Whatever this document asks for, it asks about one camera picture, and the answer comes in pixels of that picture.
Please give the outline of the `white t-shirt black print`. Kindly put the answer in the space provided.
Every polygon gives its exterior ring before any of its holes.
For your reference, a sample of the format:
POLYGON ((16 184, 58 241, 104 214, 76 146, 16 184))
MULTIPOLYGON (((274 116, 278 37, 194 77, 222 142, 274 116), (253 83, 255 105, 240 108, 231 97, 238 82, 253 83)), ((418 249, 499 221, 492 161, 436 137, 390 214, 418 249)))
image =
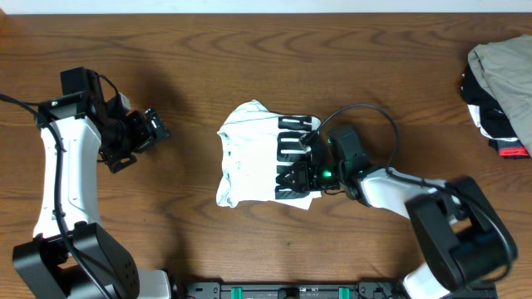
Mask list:
POLYGON ((280 186, 276 178, 305 157, 308 151, 299 139, 320 125, 316 116, 282 115, 258 100, 239 105, 218 130, 223 174, 216 203, 234 208, 244 201, 275 202, 309 209, 321 191, 298 193, 280 186))

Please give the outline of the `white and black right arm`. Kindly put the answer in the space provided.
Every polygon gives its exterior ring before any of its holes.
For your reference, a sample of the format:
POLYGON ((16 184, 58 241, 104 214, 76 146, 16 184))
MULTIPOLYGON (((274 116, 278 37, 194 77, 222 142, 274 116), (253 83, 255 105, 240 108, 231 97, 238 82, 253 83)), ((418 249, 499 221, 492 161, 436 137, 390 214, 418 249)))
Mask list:
POLYGON ((410 220, 424 263, 402 280, 410 298, 444 298, 488 274, 509 271, 518 252, 514 239, 470 177, 424 180, 361 159, 333 167, 299 161, 278 170, 277 184, 298 193, 341 189, 369 208, 410 220))

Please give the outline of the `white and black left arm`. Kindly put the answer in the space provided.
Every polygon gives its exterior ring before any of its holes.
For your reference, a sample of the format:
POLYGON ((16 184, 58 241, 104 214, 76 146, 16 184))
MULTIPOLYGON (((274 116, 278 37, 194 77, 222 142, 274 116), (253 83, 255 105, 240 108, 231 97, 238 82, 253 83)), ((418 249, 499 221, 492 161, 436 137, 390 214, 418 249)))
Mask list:
POLYGON ((103 102, 79 91, 38 106, 45 147, 42 208, 13 266, 37 298, 170 298, 163 270, 139 269, 102 226, 96 186, 103 102))

